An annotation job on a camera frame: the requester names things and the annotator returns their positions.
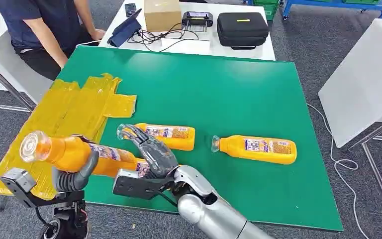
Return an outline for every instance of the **robotic arm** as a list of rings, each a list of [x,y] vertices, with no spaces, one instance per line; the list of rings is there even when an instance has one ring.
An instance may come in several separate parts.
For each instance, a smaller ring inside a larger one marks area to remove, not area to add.
[[[180,215],[210,239],[273,239],[219,196],[196,169],[179,166],[164,143],[130,124],[121,125],[117,133],[139,148],[149,164],[149,171],[140,178],[135,171],[120,169],[113,185],[114,194],[147,200],[160,195],[178,207]],[[45,224],[40,238],[83,239],[88,238],[88,216],[81,190],[86,186],[97,160],[98,154],[93,152],[77,173],[53,169],[53,185],[60,193],[50,201],[30,192],[36,183],[25,170],[13,168],[0,179],[22,204],[36,208],[39,219]],[[163,193],[166,190],[173,194],[177,203]],[[41,218],[37,209],[45,205],[57,206],[50,223]]]
[[[175,156],[164,143],[133,125],[121,125],[122,128],[128,128],[134,134],[123,133],[125,132],[123,130],[118,132],[118,135],[121,133],[122,138],[126,137],[133,141],[149,163],[151,175],[157,173],[163,180],[151,181],[154,184],[150,188],[141,187],[138,182],[150,182],[149,179],[138,178],[133,176],[134,172],[120,170],[113,187],[115,194],[131,196],[134,192],[135,197],[151,199],[169,189],[178,200],[180,215],[189,223],[196,225],[210,239],[273,239],[220,197],[195,168],[178,166]],[[128,187],[125,187],[125,182],[129,182]]]

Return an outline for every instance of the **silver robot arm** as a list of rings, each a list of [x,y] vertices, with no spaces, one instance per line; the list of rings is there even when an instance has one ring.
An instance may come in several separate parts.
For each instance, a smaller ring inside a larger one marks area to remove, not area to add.
[[[174,180],[177,185],[189,186],[188,193],[178,199],[180,215],[210,239],[273,239],[221,198],[195,168],[178,167]]]
[[[178,200],[180,215],[210,239],[273,239],[233,209],[195,168],[178,166],[163,142],[131,124],[121,124],[117,135],[119,139],[131,140],[140,149],[150,171],[140,179],[135,172],[120,170],[114,194],[150,200],[169,185]]]

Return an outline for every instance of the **green table mat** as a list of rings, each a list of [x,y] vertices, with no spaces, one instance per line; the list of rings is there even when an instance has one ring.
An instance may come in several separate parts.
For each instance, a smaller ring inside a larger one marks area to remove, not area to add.
[[[138,98],[132,118],[108,119],[101,144],[139,156],[130,141],[117,139],[120,123],[194,127],[194,150],[173,150],[179,163],[200,171],[249,220],[343,230],[293,63],[81,46],[59,78],[82,86],[104,72],[123,79],[118,93]],[[297,159],[280,165],[210,151],[213,135],[234,134],[292,140]],[[112,185],[92,176],[86,201],[177,212],[162,197],[114,195]]]

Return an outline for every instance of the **gray carpet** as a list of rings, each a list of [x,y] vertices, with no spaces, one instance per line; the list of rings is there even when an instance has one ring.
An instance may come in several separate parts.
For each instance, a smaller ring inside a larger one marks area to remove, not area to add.
[[[239,4],[238,0],[228,2]],[[106,29],[120,6],[120,1],[91,0],[96,26]],[[270,22],[276,58],[295,62],[306,99],[310,104],[321,110],[318,90],[378,15],[379,13],[374,11],[360,14],[358,10],[352,9],[295,5],[291,9],[289,20],[282,21],[278,11],[274,21]],[[0,104],[11,103],[16,104],[11,95],[0,92]],[[26,113],[0,110],[0,159],[27,118]],[[278,239],[363,238],[352,213],[352,192],[336,174],[333,162],[328,156],[331,136],[316,112],[311,111],[311,118],[345,231],[331,233],[282,226],[258,226]],[[382,172],[382,143],[374,142],[369,145]],[[364,152],[360,147],[350,153],[336,150],[334,157],[358,162],[359,170],[354,172],[340,167],[341,173],[358,193],[357,212],[364,231],[371,239],[382,239],[382,195]],[[0,197],[0,204],[5,205],[5,211],[0,213],[0,239],[36,237],[41,224],[35,218],[33,210],[23,208],[12,197]],[[50,208],[42,208],[41,211],[49,218]],[[96,205],[88,205],[88,211],[92,223],[92,236],[95,239],[205,238],[198,229],[175,215]]]

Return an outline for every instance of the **blue shelf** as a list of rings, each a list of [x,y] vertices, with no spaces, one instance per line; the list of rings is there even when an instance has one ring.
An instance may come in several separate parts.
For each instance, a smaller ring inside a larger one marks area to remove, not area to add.
[[[378,10],[382,12],[382,0],[380,0],[379,4],[360,4],[360,3],[344,3],[342,0],[332,0],[330,2],[325,1],[313,1],[313,0],[286,0],[285,9],[283,11],[284,19],[286,20],[290,11],[290,7],[293,4],[299,5],[310,5],[310,6],[328,6],[328,7],[343,7],[343,8],[356,8],[356,9],[364,9],[364,10]]]
[[[344,3],[344,2],[342,2],[342,0],[332,0],[331,2],[313,1],[313,0],[292,0],[292,4],[312,5],[312,6],[344,7],[344,8],[357,8],[357,9],[373,9],[373,10],[382,11],[382,0],[377,5],[358,4],[358,3]]]

